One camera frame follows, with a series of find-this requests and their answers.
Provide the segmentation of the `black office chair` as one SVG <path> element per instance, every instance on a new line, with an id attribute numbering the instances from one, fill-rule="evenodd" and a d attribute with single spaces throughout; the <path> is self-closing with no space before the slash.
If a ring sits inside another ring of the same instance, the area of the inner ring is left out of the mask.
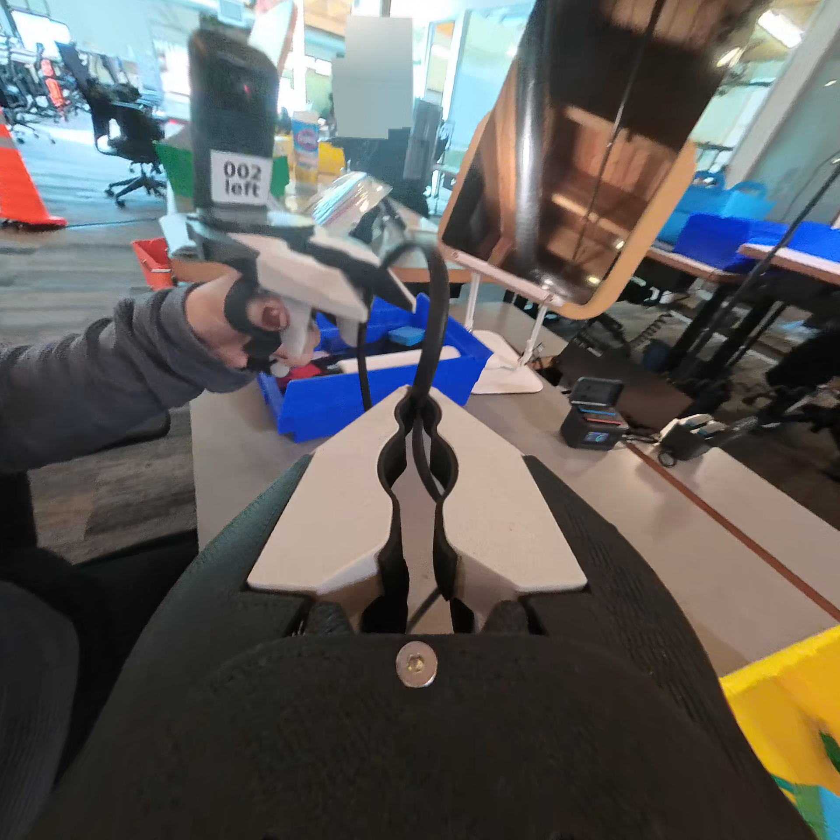
<path id="1" fill-rule="evenodd" d="M 157 150 L 164 132 L 150 108 L 140 102 L 139 90 L 130 84 L 102 84 L 82 64 L 75 46 L 57 42 L 56 47 L 87 105 L 96 151 L 126 161 L 132 172 L 130 178 L 108 184 L 105 195 L 119 208 L 125 207 L 127 196 L 138 192 L 165 198 L 165 173 Z"/>

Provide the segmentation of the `orange red bin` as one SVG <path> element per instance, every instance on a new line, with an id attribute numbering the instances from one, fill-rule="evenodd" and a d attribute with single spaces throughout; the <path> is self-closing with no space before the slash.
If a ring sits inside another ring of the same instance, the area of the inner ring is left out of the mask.
<path id="1" fill-rule="evenodd" d="M 176 281 L 164 237 L 135 239 L 132 248 L 146 285 L 153 291 L 174 288 Z"/>

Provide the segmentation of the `wipes canister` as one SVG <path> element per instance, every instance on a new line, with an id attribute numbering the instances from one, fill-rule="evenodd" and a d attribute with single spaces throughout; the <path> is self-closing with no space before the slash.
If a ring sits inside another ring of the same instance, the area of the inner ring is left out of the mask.
<path id="1" fill-rule="evenodd" d="M 294 176 L 299 194 L 314 194 L 319 184 L 319 116 L 309 110 L 291 115 Z"/>

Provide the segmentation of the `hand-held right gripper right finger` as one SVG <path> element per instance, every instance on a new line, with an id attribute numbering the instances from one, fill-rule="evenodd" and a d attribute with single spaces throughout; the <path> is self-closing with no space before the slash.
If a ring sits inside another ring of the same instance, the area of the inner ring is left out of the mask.
<path id="1" fill-rule="evenodd" d="M 437 589 L 452 616 L 582 592 L 586 575 L 525 455 L 437 388 L 423 403 Z"/>

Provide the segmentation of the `blue fabric bags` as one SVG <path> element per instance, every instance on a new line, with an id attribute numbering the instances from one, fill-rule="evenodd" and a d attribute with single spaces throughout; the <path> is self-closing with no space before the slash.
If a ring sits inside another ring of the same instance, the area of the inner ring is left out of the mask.
<path id="1" fill-rule="evenodd" d="M 774 202 L 765 184 L 724 184 L 720 172 L 697 171 L 657 241 L 670 245 L 680 256 L 746 275 L 757 261 L 743 255 L 741 246 L 775 246 L 789 224 L 770 220 Z"/>

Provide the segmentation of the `person's left hand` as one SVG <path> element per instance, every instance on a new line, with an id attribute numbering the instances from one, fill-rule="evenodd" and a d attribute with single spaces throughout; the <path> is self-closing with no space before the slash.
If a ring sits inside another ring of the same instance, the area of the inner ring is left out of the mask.
<path id="1" fill-rule="evenodd" d="M 185 316 L 193 333 L 211 355 L 233 370 L 244 371 L 248 361 L 245 351 L 251 337 L 234 329 L 224 315 L 226 297 L 238 280 L 238 273 L 226 274 L 199 283 L 187 295 Z M 260 292 L 248 302 L 248 320 L 257 328 L 278 332 L 288 325 L 288 311 L 271 293 Z"/>

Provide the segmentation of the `yellow box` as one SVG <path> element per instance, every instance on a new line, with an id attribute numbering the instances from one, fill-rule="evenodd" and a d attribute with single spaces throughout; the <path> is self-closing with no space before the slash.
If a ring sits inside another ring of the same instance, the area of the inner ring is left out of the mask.
<path id="1" fill-rule="evenodd" d="M 347 171 L 343 148 L 329 140 L 318 144 L 318 188 L 325 188 Z"/>

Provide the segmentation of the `small black charger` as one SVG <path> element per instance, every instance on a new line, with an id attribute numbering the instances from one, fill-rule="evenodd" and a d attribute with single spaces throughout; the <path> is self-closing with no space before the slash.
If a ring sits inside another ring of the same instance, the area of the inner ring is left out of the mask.
<path id="1" fill-rule="evenodd" d="M 664 429 L 659 441 L 657 461 L 663 467 L 674 467 L 701 457 L 708 452 L 715 437 L 726 429 L 724 423 L 709 414 L 677 418 Z"/>

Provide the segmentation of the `person's left forearm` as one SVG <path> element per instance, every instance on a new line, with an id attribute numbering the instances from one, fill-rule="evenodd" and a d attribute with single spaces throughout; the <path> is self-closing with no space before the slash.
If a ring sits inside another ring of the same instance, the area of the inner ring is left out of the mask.
<path id="1" fill-rule="evenodd" d="M 188 325 L 192 287 L 118 302 L 111 318 L 52 342 L 2 345 L 1 470 L 16 474 L 117 442 L 204 392 L 254 379 Z"/>

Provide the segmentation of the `black computer monitor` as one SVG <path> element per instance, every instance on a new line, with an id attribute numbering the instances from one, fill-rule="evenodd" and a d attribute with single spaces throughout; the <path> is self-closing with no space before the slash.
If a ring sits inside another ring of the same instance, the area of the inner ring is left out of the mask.
<path id="1" fill-rule="evenodd" d="M 391 187 L 393 202 L 427 218 L 426 188 L 434 163 L 443 152 L 438 135 L 443 110 L 436 103 L 416 99 L 410 128 L 389 129 L 386 139 L 337 138 L 352 172 L 363 172 Z"/>

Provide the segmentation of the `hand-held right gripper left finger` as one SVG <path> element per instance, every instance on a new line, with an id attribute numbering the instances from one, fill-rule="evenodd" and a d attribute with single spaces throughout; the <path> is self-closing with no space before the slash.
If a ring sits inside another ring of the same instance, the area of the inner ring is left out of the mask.
<path id="1" fill-rule="evenodd" d="M 397 388 L 318 446 L 248 575 L 257 592 L 406 611 L 409 573 L 394 484 L 406 470 L 410 388 Z"/>

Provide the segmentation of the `orange traffic cone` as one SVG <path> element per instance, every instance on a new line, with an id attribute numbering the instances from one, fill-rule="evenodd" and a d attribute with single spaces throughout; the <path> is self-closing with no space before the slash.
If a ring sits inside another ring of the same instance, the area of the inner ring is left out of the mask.
<path id="1" fill-rule="evenodd" d="M 1 116 L 1 219 L 28 228 L 61 229 L 63 217 L 53 215 L 41 199 L 5 117 Z"/>

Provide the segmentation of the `tan framed glossy screen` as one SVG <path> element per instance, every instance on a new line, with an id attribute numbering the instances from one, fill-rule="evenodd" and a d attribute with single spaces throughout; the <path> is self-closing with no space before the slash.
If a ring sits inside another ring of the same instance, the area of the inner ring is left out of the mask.
<path id="1" fill-rule="evenodd" d="M 690 135 L 770 2 L 535 2 L 438 227 L 561 317 L 620 298 L 697 168 Z"/>

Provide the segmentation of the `black battery charger case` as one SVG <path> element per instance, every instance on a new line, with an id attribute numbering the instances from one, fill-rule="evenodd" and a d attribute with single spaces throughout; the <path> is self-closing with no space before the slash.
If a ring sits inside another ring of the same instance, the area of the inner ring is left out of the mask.
<path id="1" fill-rule="evenodd" d="M 624 384 L 584 376 L 572 386 L 570 409 L 560 426 L 560 438 L 571 447 L 606 452 L 622 442 L 631 428 L 616 405 Z"/>

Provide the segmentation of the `green bin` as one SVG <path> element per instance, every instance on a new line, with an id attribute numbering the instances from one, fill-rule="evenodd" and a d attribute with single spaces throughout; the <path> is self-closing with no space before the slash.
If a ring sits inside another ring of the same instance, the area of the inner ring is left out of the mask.
<path id="1" fill-rule="evenodd" d="M 163 166 L 173 193 L 184 198 L 193 198 L 194 169 L 193 153 L 163 141 L 154 141 L 153 146 Z M 282 198 L 290 183 L 288 158 L 283 155 L 273 160 L 269 191 L 275 198 Z"/>

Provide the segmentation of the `yellow plastic bin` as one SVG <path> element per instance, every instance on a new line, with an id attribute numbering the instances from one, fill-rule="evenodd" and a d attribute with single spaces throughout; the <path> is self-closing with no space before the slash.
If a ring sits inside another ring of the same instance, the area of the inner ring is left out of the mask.
<path id="1" fill-rule="evenodd" d="M 721 679 L 738 724 L 817 838 L 839 838 L 839 626 Z"/>

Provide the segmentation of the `clear plastic bag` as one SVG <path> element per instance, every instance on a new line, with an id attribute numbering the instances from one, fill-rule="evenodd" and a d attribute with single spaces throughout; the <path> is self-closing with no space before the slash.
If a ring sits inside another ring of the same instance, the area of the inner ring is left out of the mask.
<path id="1" fill-rule="evenodd" d="M 304 213 L 333 235 L 349 236 L 392 193 L 392 186 L 372 175 L 352 171 L 321 189 Z"/>

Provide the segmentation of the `blue plastic bin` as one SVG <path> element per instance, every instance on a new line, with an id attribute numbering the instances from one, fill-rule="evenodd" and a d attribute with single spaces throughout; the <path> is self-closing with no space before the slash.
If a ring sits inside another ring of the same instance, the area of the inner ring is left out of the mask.
<path id="1" fill-rule="evenodd" d="M 426 329 L 429 299 L 421 294 L 414 313 L 403 311 L 376 298 L 367 324 L 365 356 L 411 350 L 388 341 L 386 334 L 402 326 Z M 274 417 L 280 435 L 290 435 L 298 443 L 329 437 L 357 419 L 363 412 L 360 379 L 357 374 L 342 374 L 333 364 L 355 355 L 344 342 L 339 329 L 324 315 L 317 316 L 321 342 L 314 363 L 324 369 L 322 376 L 290 383 L 282 392 L 271 374 L 258 373 L 257 383 Z M 444 346 L 456 347 L 457 360 L 438 361 L 434 386 L 455 403 L 466 404 L 473 387 L 488 362 L 491 351 L 460 323 L 449 318 Z M 411 385 L 417 367 L 401 367 L 368 372 L 371 399 L 377 404 L 395 390 Z"/>

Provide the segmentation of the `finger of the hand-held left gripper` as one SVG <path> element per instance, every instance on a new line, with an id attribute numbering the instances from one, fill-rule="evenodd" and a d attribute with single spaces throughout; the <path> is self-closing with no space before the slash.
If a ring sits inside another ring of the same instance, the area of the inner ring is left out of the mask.
<path id="1" fill-rule="evenodd" d="M 395 308 L 415 312 L 414 295 L 384 260 L 361 242 L 315 229 L 308 238 L 308 255 L 341 271 L 364 298 L 379 298 Z"/>
<path id="2" fill-rule="evenodd" d="M 313 312 L 363 322 L 369 309 L 342 271 L 298 253 L 282 239 L 236 234 L 255 253 L 257 286 L 281 300 L 288 323 L 306 322 Z"/>

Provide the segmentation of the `wooden edged background table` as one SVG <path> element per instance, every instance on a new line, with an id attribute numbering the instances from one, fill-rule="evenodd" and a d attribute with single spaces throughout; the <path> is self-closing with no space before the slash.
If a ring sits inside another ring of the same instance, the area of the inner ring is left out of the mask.
<path id="1" fill-rule="evenodd" d="M 231 269 L 218 262 L 199 258 L 194 243 L 186 235 L 183 219 L 178 214 L 168 214 L 160 220 L 167 243 L 176 283 L 201 284 L 214 280 Z M 389 198 L 353 231 L 353 236 L 368 243 L 379 256 L 384 257 L 403 242 L 420 245 L 437 245 L 438 227 L 434 220 L 421 217 L 402 204 Z M 392 270 L 407 287 L 427 290 L 429 282 L 425 257 L 417 250 L 407 251 L 395 260 Z"/>

